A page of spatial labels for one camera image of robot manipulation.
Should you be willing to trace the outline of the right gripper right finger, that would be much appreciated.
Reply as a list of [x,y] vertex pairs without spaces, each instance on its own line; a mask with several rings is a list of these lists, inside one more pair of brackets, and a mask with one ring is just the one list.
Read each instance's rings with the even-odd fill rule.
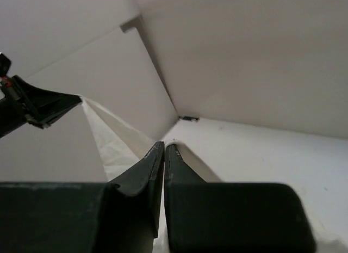
[[315,252],[297,193],[283,183],[207,182],[176,145],[165,151],[164,206],[171,252]]

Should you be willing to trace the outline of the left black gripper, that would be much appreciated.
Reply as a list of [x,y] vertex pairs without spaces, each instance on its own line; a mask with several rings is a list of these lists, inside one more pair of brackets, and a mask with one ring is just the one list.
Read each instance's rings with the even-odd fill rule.
[[9,77],[10,67],[11,60],[1,53],[1,138],[27,123],[50,127],[82,103],[77,95],[40,89],[17,75]]

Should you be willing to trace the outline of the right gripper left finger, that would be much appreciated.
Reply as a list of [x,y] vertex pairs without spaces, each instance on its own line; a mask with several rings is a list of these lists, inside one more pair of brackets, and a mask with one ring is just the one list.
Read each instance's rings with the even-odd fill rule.
[[164,150],[107,183],[1,183],[1,252],[151,252]]

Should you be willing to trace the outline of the cream white t-shirt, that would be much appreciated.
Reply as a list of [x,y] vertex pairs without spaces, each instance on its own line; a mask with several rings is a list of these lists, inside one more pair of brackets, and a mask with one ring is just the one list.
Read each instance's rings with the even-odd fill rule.
[[[150,150],[155,139],[137,130],[101,104],[81,96],[82,108],[89,122],[108,181],[118,177]],[[167,135],[165,147],[176,145],[184,162],[207,182],[221,178],[181,140]]]

